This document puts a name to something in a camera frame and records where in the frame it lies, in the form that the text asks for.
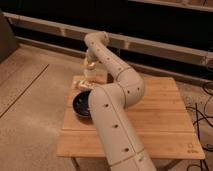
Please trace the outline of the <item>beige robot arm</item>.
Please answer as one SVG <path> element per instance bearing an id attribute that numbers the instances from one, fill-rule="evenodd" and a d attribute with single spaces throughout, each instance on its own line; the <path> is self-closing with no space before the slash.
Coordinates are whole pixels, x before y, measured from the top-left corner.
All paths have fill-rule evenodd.
<path id="1" fill-rule="evenodd" d="M 100 61 L 114 78 L 113 83 L 95 86 L 88 98 L 90 114 L 111 171 L 157 171 L 125 109 L 144 95 L 144 81 L 126 62 L 107 48 L 106 32 L 84 38 L 90 61 Z"/>

